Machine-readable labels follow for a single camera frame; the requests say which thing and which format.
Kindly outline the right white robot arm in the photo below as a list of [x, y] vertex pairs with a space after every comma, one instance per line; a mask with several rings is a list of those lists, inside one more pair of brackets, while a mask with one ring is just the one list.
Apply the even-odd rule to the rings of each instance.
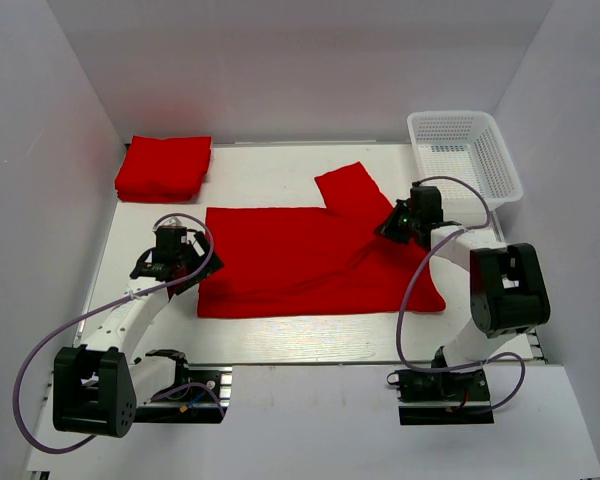
[[[519, 335], [548, 322], [551, 307], [535, 248], [528, 243], [506, 244], [488, 233], [492, 217], [486, 200], [469, 184], [447, 176], [474, 194], [485, 211], [480, 225], [464, 226], [444, 218], [442, 195], [432, 177], [416, 181], [406, 200], [397, 200], [376, 233], [396, 243], [413, 241], [425, 257], [412, 275], [398, 311], [395, 344], [407, 368], [431, 374], [433, 390], [452, 399], [468, 385], [465, 371], [478, 370], [503, 357], [522, 358], [498, 350]], [[470, 320], [439, 351], [442, 364], [419, 367], [402, 348], [406, 307], [430, 260], [438, 256], [469, 273]]]

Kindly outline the white plastic mesh basket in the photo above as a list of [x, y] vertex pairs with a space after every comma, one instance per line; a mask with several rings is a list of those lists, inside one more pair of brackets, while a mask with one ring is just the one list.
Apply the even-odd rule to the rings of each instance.
[[519, 201], [523, 188], [494, 118], [470, 110], [415, 112], [407, 117], [421, 178], [450, 176], [475, 188], [491, 211]]

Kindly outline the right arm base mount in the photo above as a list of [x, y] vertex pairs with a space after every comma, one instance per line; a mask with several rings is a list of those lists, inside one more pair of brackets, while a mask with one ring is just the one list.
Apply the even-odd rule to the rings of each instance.
[[403, 369], [390, 373], [386, 381], [397, 391], [401, 426], [494, 423], [483, 370], [430, 374]]

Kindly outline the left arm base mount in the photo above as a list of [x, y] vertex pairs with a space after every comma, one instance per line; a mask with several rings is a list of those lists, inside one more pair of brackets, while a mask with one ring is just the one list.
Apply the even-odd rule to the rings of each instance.
[[219, 424], [228, 410], [233, 369], [200, 366], [178, 350], [151, 350], [133, 360], [136, 424]]

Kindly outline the red t shirt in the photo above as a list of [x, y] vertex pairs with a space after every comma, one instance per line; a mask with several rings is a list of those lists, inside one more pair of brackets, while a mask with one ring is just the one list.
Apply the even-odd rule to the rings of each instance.
[[376, 233], [389, 200], [356, 162], [316, 177], [321, 207], [208, 208], [223, 268], [199, 286], [201, 318], [395, 312], [425, 252]]

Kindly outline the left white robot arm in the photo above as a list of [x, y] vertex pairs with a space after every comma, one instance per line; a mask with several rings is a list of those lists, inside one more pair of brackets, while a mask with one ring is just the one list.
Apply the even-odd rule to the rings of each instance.
[[139, 408], [154, 399], [179, 399], [191, 387], [186, 356], [154, 349], [135, 356], [141, 339], [173, 297], [223, 267], [200, 230], [155, 229], [154, 247], [143, 252], [129, 275], [123, 302], [77, 347], [54, 359], [53, 425], [56, 430], [121, 438]]

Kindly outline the folded red shirt stack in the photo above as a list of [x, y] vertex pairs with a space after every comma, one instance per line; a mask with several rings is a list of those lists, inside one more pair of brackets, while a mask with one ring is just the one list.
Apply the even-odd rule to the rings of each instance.
[[114, 181], [118, 198], [135, 203], [183, 203], [198, 195], [212, 153], [210, 136], [134, 136]]

